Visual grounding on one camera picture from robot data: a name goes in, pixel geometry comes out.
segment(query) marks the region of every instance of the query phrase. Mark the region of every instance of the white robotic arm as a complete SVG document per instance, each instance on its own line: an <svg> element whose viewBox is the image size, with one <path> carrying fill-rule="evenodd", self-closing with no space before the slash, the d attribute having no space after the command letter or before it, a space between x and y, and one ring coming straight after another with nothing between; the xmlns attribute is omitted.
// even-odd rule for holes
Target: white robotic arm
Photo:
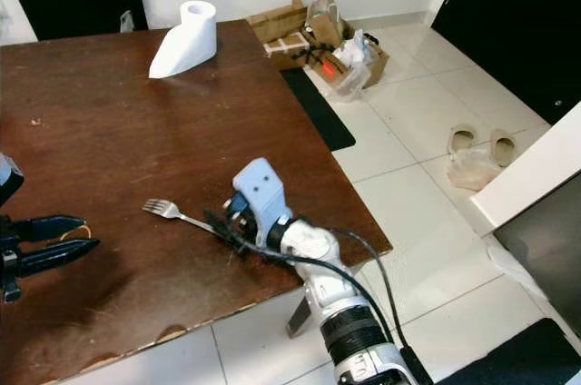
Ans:
<svg viewBox="0 0 581 385"><path fill-rule="evenodd" d="M335 365L337 383L418 385L391 342L385 321L381 326L371 310L373 306L380 314L379 307L370 305L372 298L368 293L362 295L363 288L341 261L337 239L327 230L292 218L282 182L268 162L263 158L252 161L236 175L233 186L237 192L224 204L227 227L216 220L208 222L222 237L231 234L230 238L238 239L230 243L246 244L254 252L294 265L304 280L310 313ZM227 231L233 229L233 221L243 227L242 235ZM429 377L424 383L431 383Z"/></svg>

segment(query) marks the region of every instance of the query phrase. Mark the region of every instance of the table leg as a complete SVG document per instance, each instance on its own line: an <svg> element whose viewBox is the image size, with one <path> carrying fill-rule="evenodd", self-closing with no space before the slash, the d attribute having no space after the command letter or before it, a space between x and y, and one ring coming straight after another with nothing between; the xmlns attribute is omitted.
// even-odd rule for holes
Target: table leg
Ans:
<svg viewBox="0 0 581 385"><path fill-rule="evenodd" d="M303 325L310 317L310 308L307 298L303 297L299 303L299 306L292 313L289 322L287 323L287 333L289 337L294 338L297 333L302 329Z"/></svg>

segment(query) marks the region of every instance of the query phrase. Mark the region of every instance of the white paper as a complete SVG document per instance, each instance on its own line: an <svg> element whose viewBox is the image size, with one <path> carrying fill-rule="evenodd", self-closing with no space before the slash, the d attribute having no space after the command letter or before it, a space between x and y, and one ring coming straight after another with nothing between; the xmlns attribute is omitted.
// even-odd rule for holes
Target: white paper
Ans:
<svg viewBox="0 0 581 385"><path fill-rule="evenodd" d="M506 274L506 276L519 282L530 293L537 296L539 299L547 300L546 295L537 285L530 273L525 269L517 258L506 250L496 237L487 239L487 253L488 258L497 266L499 270Z"/></svg>
<svg viewBox="0 0 581 385"><path fill-rule="evenodd" d="M165 78L216 55L216 8L203 1L180 6L182 22L163 38L149 68L150 78Z"/></svg>

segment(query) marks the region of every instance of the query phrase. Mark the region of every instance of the orange object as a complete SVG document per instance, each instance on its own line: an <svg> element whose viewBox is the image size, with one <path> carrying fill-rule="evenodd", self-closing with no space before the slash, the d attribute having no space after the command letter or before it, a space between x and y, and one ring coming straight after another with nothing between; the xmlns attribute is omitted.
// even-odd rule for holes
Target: orange object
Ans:
<svg viewBox="0 0 581 385"><path fill-rule="evenodd" d="M323 61L322 71L327 76L328 81L332 81L335 79L335 66L331 64L329 61Z"/></svg>

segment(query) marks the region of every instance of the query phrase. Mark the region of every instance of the black cable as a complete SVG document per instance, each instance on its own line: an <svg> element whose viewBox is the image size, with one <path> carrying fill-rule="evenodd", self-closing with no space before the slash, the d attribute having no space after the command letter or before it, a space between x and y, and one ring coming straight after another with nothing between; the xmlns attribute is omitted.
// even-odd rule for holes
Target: black cable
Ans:
<svg viewBox="0 0 581 385"><path fill-rule="evenodd" d="M391 292L391 286L389 285L388 274L385 271L385 267L383 266L383 262L381 262L381 259L379 258L378 251L376 251L375 248L367 242L367 240L365 240L363 237L361 237L360 235L356 234L353 231L349 231L347 229L341 229L341 228L330 228L330 229L327 229L327 231L333 232L333 233L340 233L342 235L347 235L351 238L354 238L355 240L358 240L361 244L363 244L365 246L365 248L369 251L369 253L371 253L373 255L375 262L379 266L379 271L381 272L381 277L383 278L383 283L385 284L385 288L388 292L389 305L391 306L391 314L393 315L393 321L394 321L394 324L396 325L396 332L398 333L399 339L401 340L401 344L403 345L403 347L409 347L409 344L403 335L403 330L401 329L401 324L399 324L398 311L396 310L396 302L393 299L393 293Z"/></svg>
<svg viewBox="0 0 581 385"><path fill-rule="evenodd" d="M209 210L205 210L204 212L206 214L206 220L208 220L208 222L212 225L212 227L216 231L216 235L222 237L226 242L231 243L230 239L224 238L225 236L224 234L226 232L222 233L222 229L220 229L220 227L214 226L214 224L218 221L218 218L215 216L215 214ZM388 342L393 342L393 337L391 336L391 332L389 332L388 323L386 322L385 317L383 317L383 313L381 312L381 309L379 308L378 304L375 302L375 300L369 294L369 292L365 290L365 288L363 288L363 286L359 282L357 282L357 280L353 278L350 274L340 269L339 267L336 267L335 265L325 261L316 260L314 258L306 258L302 256L287 255L286 253L280 253L272 251L271 249L259 247L252 242L244 240L244 238L242 238L242 236L232 228L231 224L225 225L224 227L228 230L228 234L241 246L241 249L247 248L252 252L258 253L259 255L265 256L267 258L272 258L273 260L276 261L304 262L307 264L318 265L319 267L324 267L328 270L337 273L341 278L347 280L351 285L353 285L361 293L365 300L369 302L371 308L373 308L373 310L378 316L379 322L381 323L381 327L383 328L386 339L388 340Z"/></svg>

